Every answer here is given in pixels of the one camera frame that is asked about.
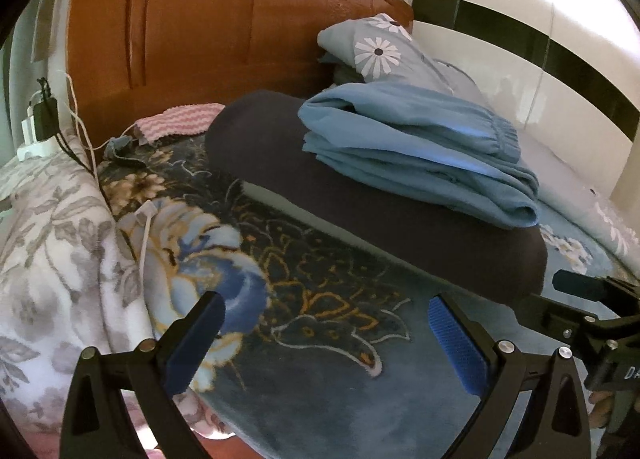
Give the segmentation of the person's right hand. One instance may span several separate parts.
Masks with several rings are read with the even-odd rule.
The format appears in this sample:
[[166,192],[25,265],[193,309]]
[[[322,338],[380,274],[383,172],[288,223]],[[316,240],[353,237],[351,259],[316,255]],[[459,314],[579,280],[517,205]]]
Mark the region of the person's right hand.
[[613,405],[614,405],[613,392],[592,392],[589,395],[588,401],[592,405],[589,414],[589,425],[592,429],[600,429],[606,427],[611,420]]

